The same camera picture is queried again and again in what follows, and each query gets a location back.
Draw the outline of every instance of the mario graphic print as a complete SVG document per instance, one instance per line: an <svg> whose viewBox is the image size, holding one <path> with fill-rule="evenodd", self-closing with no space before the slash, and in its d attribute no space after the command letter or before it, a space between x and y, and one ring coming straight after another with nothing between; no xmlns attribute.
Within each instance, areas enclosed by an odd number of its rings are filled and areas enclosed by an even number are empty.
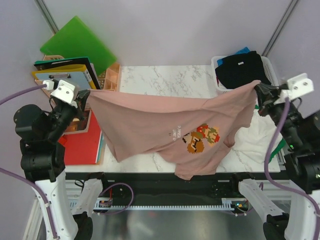
<svg viewBox="0 0 320 240"><path fill-rule="evenodd" d="M205 149L204 140L210 147L213 147L220 139L218 128L209 127L206 123L198 126L196 131L192 131L183 136L182 140L187 144L186 149L191 154L202 153Z"/></svg>

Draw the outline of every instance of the yellow folder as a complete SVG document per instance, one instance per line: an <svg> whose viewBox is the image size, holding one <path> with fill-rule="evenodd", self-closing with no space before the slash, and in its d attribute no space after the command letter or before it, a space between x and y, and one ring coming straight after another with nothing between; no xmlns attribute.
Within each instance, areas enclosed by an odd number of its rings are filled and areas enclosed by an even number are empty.
<svg viewBox="0 0 320 240"><path fill-rule="evenodd" d="M65 65L65 66L58 66L58 67L53 67L45 70L40 70L40 71L33 71L32 75L36 80L39 80L36 76L36 74L45 74L45 73L65 73L65 72L83 72L85 75L90 87L92 89L97 89L94 81L92 80L86 65L84 64L71 64L71 65Z"/></svg>

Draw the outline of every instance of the white wall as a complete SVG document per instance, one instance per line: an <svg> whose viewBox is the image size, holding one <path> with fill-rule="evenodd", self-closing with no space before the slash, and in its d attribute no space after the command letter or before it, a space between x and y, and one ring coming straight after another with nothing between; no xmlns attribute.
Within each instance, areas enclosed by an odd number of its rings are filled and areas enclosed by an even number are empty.
<svg viewBox="0 0 320 240"><path fill-rule="evenodd" d="M41 45L52 33L34 0L1 1L0 7L0 99L35 86L33 63L43 55ZM47 106L41 90L0 106L0 167L24 176L20 167L20 138L13 116L26 104ZM0 173L0 239L23 237L34 198L32 189Z"/></svg>
<svg viewBox="0 0 320 240"><path fill-rule="evenodd" d="M307 73L315 91L302 97L305 117L320 109L320 1L301 0L269 58L280 79Z"/></svg>
<svg viewBox="0 0 320 240"><path fill-rule="evenodd" d="M78 15L123 66L209 65L262 53L290 0L44 0L59 28Z"/></svg>

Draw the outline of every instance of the blue cloth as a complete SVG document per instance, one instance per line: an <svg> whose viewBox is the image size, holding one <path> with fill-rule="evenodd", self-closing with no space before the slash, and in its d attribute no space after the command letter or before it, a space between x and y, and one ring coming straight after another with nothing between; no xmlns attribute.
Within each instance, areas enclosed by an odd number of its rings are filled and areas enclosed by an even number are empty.
<svg viewBox="0 0 320 240"><path fill-rule="evenodd" d="M247 54L247 53L249 53L249 52L250 52L249 48L244 47L244 48L242 48L241 50L237 51L234 55L236 55L236 54ZM221 58L221 59L219 59L219 60L216 61L216 62L218 63L218 66L220 66L220 65L222 65L222 64L224 63L224 59Z"/></svg>

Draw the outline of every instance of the marble table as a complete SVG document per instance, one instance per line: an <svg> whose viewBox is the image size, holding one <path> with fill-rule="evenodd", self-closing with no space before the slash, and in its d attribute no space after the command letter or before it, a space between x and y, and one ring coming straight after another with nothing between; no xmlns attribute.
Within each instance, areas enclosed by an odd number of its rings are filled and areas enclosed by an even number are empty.
<svg viewBox="0 0 320 240"><path fill-rule="evenodd" d="M210 65L125 66L122 68L120 92L182 98L214 98L217 96ZM67 172L173 173L175 165L157 153L139 154L117 162L106 146L102 163L66 166ZM263 172L261 161L231 149L217 173ZM277 157L269 164L270 172L279 172Z"/></svg>

